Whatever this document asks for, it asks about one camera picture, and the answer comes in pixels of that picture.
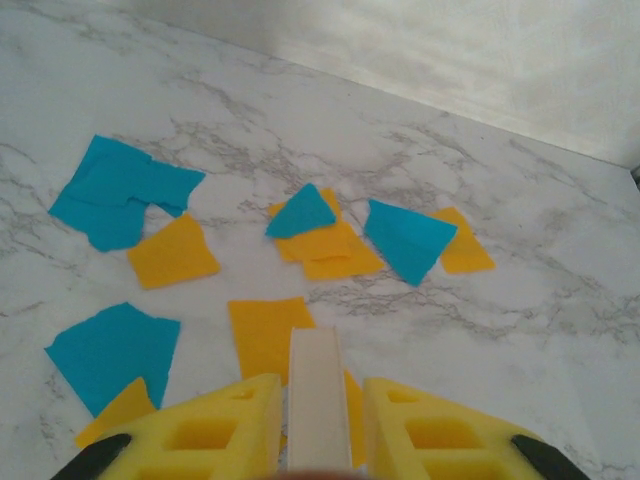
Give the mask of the white hand brush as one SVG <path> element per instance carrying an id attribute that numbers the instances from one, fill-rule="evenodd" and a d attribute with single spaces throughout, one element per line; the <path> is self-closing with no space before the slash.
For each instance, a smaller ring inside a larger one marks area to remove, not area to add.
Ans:
<path id="1" fill-rule="evenodd" d="M 292 331 L 287 433 L 290 470 L 351 468 L 344 368 L 333 328 Z"/>

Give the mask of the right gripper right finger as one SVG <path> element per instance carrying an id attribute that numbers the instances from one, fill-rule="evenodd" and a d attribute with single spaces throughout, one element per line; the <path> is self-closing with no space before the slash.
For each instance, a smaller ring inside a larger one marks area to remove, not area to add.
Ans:
<path id="1" fill-rule="evenodd" d="M 525 428 L 385 378 L 363 382 L 375 480 L 590 480 Z"/>

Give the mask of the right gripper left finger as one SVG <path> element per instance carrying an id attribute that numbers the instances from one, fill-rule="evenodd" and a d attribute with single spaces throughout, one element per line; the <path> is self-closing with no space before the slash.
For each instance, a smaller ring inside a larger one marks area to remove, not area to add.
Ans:
<path id="1" fill-rule="evenodd" d="M 278 469 L 282 387 L 261 374 L 116 427 L 51 480 L 254 480 Z"/>

